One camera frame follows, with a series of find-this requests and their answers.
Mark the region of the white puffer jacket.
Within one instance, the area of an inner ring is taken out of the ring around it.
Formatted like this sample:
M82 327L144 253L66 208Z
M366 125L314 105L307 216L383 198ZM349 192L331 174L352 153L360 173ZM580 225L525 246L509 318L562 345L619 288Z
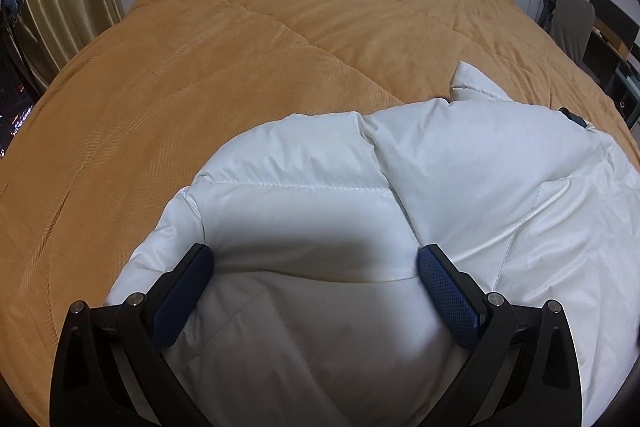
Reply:
M167 361L218 426L414 426L462 365L416 274L565 308L593 424L638 357L639 173L611 135L460 63L449 98L294 115L221 147L107 302L194 244L216 269Z

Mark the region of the mustard yellow quilt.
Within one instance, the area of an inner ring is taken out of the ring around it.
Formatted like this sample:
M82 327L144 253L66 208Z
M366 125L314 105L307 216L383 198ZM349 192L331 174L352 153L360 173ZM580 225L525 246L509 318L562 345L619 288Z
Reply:
M99 303L224 142L291 114L445 96L469 62L520 102L639 149L514 0L137 0L58 74L1 161L1 374L46 425L58 332Z

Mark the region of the black computer monitor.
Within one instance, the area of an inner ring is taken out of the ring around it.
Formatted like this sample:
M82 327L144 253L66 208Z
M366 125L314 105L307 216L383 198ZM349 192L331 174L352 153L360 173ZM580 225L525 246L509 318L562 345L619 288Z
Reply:
M639 24L612 0L589 0L596 13L596 26L630 46L636 40Z

